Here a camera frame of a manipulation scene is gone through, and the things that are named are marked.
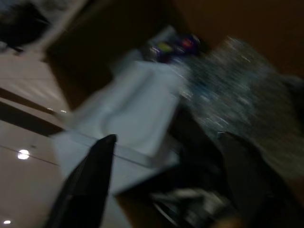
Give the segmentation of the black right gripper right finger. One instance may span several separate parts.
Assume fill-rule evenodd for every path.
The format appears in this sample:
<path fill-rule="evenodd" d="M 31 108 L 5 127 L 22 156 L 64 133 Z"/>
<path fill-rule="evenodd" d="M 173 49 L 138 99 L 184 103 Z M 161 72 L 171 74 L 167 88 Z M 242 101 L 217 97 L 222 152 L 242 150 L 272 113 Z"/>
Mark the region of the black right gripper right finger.
<path fill-rule="evenodd" d="M 219 132 L 227 181 L 247 228 L 302 228 L 304 209 L 251 143 Z"/>

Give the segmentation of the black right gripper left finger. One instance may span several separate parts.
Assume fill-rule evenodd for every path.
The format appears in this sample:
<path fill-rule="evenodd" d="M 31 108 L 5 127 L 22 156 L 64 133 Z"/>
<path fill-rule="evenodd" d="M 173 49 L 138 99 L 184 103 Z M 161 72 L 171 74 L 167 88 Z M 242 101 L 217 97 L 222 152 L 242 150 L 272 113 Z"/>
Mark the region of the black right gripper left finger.
<path fill-rule="evenodd" d="M 98 228 L 110 185 L 117 136 L 110 134 L 90 148 L 65 181 L 46 228 Z"/>

